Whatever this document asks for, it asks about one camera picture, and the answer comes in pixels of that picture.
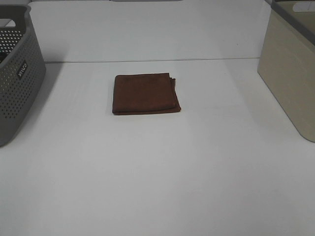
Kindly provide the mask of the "brown towel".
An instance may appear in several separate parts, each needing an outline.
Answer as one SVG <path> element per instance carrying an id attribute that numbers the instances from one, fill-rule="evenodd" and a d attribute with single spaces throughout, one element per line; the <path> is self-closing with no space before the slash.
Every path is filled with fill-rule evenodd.
<path id="1" fill-rule="evenodd" d="M 180 112 L 175 84 L 176 79 L 168 73 L 117 75 L 112 113 L 148 115 Z"/>

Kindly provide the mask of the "beige plastic basket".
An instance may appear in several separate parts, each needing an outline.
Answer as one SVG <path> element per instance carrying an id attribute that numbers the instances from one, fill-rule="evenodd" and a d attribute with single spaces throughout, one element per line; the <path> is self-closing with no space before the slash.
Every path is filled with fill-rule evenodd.
<path id="1" fill-rule="evenodd" d="M 274 0 L 258 73 L 298 133 L 315 140 L 315 2 Z"/>

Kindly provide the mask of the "grey perforated plastic basket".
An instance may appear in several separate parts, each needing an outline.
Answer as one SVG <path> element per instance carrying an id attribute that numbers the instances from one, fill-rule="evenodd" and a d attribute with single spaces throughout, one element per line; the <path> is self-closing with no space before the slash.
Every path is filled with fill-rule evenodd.
<path id="1" fill-rule="evenodd" d="M 46 66 L 33 27 L 31 7 L 2 4 L 0 29 L 0 145 L 8 144 L 27 116 L 41 88 Z"/>

